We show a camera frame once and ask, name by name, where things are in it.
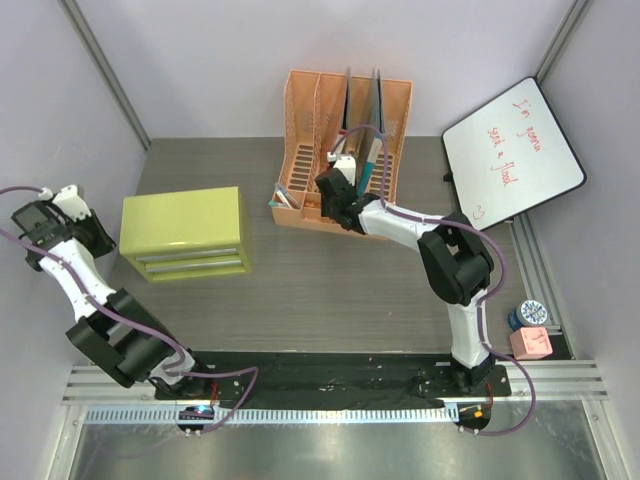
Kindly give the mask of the pink cube block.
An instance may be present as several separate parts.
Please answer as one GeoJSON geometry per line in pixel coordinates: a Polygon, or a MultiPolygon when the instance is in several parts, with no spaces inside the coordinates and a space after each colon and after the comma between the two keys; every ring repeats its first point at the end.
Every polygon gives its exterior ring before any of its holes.
{"type": "Polygon", "coordinates": [[[522,327],[509,336],[509,341],[516,360],[540,360],[553,353],[544,327],[522,327]]]}

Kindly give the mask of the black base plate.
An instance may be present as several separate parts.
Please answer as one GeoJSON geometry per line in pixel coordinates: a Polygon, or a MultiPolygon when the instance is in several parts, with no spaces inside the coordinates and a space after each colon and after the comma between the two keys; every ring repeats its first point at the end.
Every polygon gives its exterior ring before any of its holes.
{"type": "Polygon", "coordinates": [[[196,352],[215,372],[256,366],[242,407],[271,410],[400,410],[432,408],[438,399],[508,397],[502,365],[475,385],[449,354],[196,352]]]}

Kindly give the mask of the orange plastic file organizer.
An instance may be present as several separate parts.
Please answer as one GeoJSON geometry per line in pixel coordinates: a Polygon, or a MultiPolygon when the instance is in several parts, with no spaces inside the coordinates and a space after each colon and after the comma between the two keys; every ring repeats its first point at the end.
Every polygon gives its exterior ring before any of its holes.
{"type": "MultiPolygon", "coordinates": [[[[321,203],[315,177],[328,168],[327,154],[338,141],[346,91],[346,72],[292,70],[284,90],[285,154],[278,183],[300,203],[299,210],[283,205],[274,193],[271,207],[274,222],[282,227],[331,232],[348,232],[327,217],[321,208],[308,208],[309,202],[321,203]]],[[[406,128],[411,110],[413,83],[409,80],[382,79],[385,133],[389,161],[383,149],[369,180],[367,191],[384,193],[394,203],[406,128]]]]}

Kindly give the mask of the blue patterned tape roll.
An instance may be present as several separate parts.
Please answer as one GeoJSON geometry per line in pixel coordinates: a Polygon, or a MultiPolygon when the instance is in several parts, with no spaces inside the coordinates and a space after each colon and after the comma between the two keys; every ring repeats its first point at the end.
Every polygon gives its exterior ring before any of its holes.
{"type": "Polygon", "coordinates": [[[542,303],[528,299],[509,313],[508,324],[513,331],[523,327],[544,327],[548,318],[548,311],[542,303]]]}

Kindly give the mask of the blue white pen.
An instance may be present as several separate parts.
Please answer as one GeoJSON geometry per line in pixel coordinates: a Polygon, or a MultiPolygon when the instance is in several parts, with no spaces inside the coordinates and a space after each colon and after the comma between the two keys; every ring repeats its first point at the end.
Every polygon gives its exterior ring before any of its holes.
{"type": "Polygon", "coordinates": [[[280,202],[283,205],[286,205],[288,208],[296,210],[299,210],[301,208],[301,205],[296,200],[296,198],[281,184],[275,184],[274,193],[279,198],[280,202]]]}

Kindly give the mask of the teal A4 folder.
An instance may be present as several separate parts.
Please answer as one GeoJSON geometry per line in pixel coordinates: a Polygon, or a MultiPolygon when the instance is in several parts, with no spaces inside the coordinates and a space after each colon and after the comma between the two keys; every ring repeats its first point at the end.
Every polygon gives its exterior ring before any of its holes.
{"type": "Polygon", "coordinates": [[[356,186],[359,195],[363,195],[368,188],[378,154],[382,148],[381,137],[385,133],[382,80],[379,69],[373,69],[371,72],[366,112],[365,125],[370,125],[371,129],[367,128],[362,131],[358,144],[356,186]]]}

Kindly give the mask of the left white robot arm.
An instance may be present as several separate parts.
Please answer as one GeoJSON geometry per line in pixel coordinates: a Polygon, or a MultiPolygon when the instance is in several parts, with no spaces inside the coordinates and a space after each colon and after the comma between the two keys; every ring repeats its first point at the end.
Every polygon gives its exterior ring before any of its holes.
{"type": "Polygon", "coordinates": [[[212,373],[191,351],[158,336],[170,332],[125,289],[109,287],[95,260],[115,249],[95,211],[67,213],[52,200],[16,210],[12,221],[27,239],[26,262],[54,278],[67,295],[76,324],[69,341],[124,388],[149,382],[159,399],[200,399],[213,385],[212,373]]]}

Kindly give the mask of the green metal drawer cabinet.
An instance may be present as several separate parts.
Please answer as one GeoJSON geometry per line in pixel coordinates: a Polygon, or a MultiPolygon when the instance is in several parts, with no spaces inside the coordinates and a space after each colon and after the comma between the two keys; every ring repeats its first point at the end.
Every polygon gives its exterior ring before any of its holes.
{"type": "Polygon", "coordinates": [[[123,201],[119,252],[150,283],[249,273],[251,226],[237,186],[123,201]]]}

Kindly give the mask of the red A4 folder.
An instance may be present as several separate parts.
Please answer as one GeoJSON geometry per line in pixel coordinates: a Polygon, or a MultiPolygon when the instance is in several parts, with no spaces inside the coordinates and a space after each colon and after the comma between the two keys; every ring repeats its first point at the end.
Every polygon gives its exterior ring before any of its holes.
{"type": "MultiPolygon", "coordinates": [[[[375,79],[375,70],[372,69],[368,76],[352,75],[351,70],[346,72],[346,91],[343,108],[342,124],[336,137],[339,140],[348,130],[360,125],[369,124],[371,111],[372,81],[375,79]]],[[[368,137],[370,131],[361,129],[352,133],[339,146],[341,153],[359,155],[362,142],[368,137]]]]}

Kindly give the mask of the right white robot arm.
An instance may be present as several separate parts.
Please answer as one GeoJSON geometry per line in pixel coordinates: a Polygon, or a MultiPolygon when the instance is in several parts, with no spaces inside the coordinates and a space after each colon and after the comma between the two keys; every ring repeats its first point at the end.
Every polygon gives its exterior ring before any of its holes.
{"type": "Polygon", "coordinates": [[[384,237],[419,253],[432,291],[447,305],[453,386],[465,395],[477,393],[495,363],[484,305],[494,270],[485,247],[488,237],[460,212],[445,217],[420,214],[375,194],[360,195],[337,168],[317,176],[316,185],[322,214],[343,229],[384,237]]]}

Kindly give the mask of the small whiteboard with writing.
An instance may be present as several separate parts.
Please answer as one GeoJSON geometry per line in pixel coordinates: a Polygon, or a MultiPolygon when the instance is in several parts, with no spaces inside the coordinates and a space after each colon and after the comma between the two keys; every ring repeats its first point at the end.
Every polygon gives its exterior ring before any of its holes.
{"type": "Polygon", "coordinates": [[[533,77],[445,130],[442,141],[459,209],[478,230],[571,192],[587,180],[533,77]]]}

